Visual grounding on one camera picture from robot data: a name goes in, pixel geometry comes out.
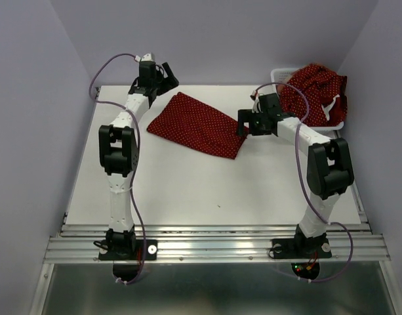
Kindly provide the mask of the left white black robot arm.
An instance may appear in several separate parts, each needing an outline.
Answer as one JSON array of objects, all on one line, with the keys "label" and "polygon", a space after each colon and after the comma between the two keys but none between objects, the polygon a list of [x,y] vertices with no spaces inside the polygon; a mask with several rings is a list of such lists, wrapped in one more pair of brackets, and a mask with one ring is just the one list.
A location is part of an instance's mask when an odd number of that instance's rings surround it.
[{"label": "left white black robot arm", "polygon": [[94,244],[101,261],[136,261],[144,253],[135,234],[132,185],[140,154],[139,121],[155,99],[179,85],[169,65],[158,64],[151,53],[135,56],[138,77],[132,82],[119,114],[98,130],[100,165],[110,190],[110,222],[106,236]]}]

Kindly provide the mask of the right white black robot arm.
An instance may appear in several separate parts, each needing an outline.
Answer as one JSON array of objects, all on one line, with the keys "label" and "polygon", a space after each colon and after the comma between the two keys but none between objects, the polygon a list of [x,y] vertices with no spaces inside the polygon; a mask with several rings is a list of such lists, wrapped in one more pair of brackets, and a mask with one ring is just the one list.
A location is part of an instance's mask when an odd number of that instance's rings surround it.
[{"label": "right white black robot arm", "polygon": [[251,96],[252,109],[237,113],[238,135],[275,135],[294,146],[295,156],[307,158],[306,176],[300,186],[308,204],[291,238],[273,239],[273,259],[308,259],[332,256],[327,239],[329,217],[340,196],[354,182],[348,143],[329,138],[308,127],[294,114],[282,111],[275,93]]}]

